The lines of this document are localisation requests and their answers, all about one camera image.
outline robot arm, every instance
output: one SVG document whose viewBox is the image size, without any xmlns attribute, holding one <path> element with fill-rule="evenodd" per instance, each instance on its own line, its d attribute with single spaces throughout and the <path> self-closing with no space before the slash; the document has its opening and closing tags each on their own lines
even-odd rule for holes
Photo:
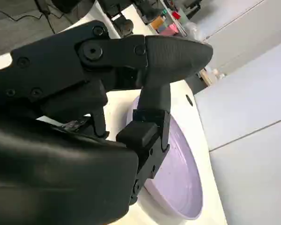
<svg viewBox="0 0 281 225">
<path fill-rule="evenodd" d="M 110 39 L 92 21 L 11 56 L 0 70 L 0 224 L 86 225 L 123 217 L 154 178 L 169 150 L 170 82 L 201 70 L 212 48 Z M 141 88 L 133 121 L 105 140 L 106 93 Z M 43 115 L 65 125 L 35 120 Z"/>
</svg>

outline white wall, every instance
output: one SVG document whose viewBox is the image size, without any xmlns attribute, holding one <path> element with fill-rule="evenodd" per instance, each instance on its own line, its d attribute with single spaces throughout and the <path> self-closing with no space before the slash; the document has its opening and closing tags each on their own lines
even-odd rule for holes
<svg viewBox="0 0 281 225">
<path fill-rule="evenodd" d="M 263 0 L 203 0 L 191 19 L 205 37 L 211 36 Z"/>
<path fill-rule="evenodd" d="M 229 225 L 281 225 L 281 122 L 210 157 Z"/>
<path fill-rule="evenodd" d="M 281 120 L 281 44 L 195 99 L 211 150 Z"/>
<path fill-rule="evenodd" d="M 281 43 L 281 0 L 205 4 L 194 21 L 214 48 L 211 67 L 229 74 Z"/>
<path fill-rule="evenodd" d="M 281 225 L 281 44 L 195 95 L 229 225 Z"/>
</svg>

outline black cable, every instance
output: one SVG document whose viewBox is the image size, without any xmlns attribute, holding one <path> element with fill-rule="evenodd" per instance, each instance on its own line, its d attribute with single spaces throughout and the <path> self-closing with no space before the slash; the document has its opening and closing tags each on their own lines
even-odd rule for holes
<svg viewBox="0 0 281 225">
<path fill-rule="evenodd" d="M 51 28 L 53 34 L 55 34 L 55 30 L 53 29 L 53 27 L 52 27 L 52 25 L 51 25 L 51 23 L 50 23 L 49 17 L 46 16 L 46 15 L 45 15 L 45 17 L 46 17 L 46 20 L 48 21 L 48 24 L 49 24 L 49 26 L 50 26 L 50 28 Z"/>
<path fill-rule="evenodd" d="M 56 8 L 56 7 L 54 7 L 53 5 L 51 5 L 51 4 L 48 4 L 48 6 L 49 7 L 51 7 L 51 8 L 53 8 L 53 9 L 55 9 L 56 11 L 59 11 L 59 12 L 61 12 L 58 8 Z M 61 16 L 61 18 L 62 17 L 64 17 L 66 20 L 68 20 L 69 21 L 69 23 L 70 24 L 74 24 L 64 13 L 62 14 L 62 16 Z"/>
<path fill-rule="evenodd" d="M 53 12 L 50 12 L 56 19 L 61 19 L 65 14 L 61 14 L 60 16 L 55 15 Z"/>
<path fill-rule="evenodd" d="M 15 21 L 15 22 L 18 22 L 19 20 L 21 20 L 21 19 L 23 19 L 23 18 L 27 18 L 27 17 L 40 20 L 40 19 L 42 18 L 42 16 L 43 16 L 43 14 L 41 14 L 39 17 L 36 17 L 36 16 L 34 16 L 34 15 L 23 15 L 23 16 L 21 16 L 21 17 L 18 18 L 18 19 L 14 19 L 14 18 L 12 18 L 9 14 L 7 14 L 7 13 L 1 11 L 1 10 L 0 10 L 0 13 L 4 14 L 4 15 L 7 16 L 9 19 L 11 19 L 11 20 L 13 20 L 13 21 Z"/>
</svg>

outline white tabletop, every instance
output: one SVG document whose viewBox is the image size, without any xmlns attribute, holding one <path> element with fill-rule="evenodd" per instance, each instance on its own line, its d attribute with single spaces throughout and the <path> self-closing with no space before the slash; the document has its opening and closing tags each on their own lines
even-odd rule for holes
<svg viewBox="0 0 281 225">
<path fill-rule="evenodd" d="M 134 6 L 124 10 L 123 14 L 134 23 L 134 34 L 152 35 L 137 15 Z M 105 23 L 111 38 L 119 38 L 111 22 L 102 12 L 96 2 L 91 11 L 74 26 L 91 20 L 100 20 Z M 11 63 L 9 54 L 0 56 L 0 68 Z M 109 140 L 115 140 L 116 134 L 126 124 L 126 114 L 133 100 L 139 95 L 140 90 L 117 91 L 108 93 L 108 104 L 104 107 L 107 130 L 110 131 Z M 185 81 L 171 84 L 171 114 L 183 131 L 195 158 L 203 189 L 203 208 L 200 216 L 193 221 L 167 215 L 167 213 L 152 199 L 143 188 L 139 200 L 130 207 L 129 212 L 114 225 L 226 225 L 225 215 L 221 200 L 214 180 L 208 146 L 204 136 L 199 113 L 195 105 L 192 91 Z M 186 96 L 193 102 L 193 107 L 188 103 Z"/>
</svg>

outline purple bowl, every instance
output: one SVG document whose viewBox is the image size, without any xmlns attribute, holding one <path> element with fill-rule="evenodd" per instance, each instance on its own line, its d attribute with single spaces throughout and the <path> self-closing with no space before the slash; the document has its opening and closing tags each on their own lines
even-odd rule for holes
<svg viewBox="0 0 281 225">
<path fill-rule="evenodd" d="M 127 114 L 132 120 L 138 97 Z M 145 188 L 169 214 L 196 219 L 202 210 L 203 194 L 200 176 L 188 142 L 171 116 L 170 150 L 154 179 L 147 179 Z"/>
</svg>

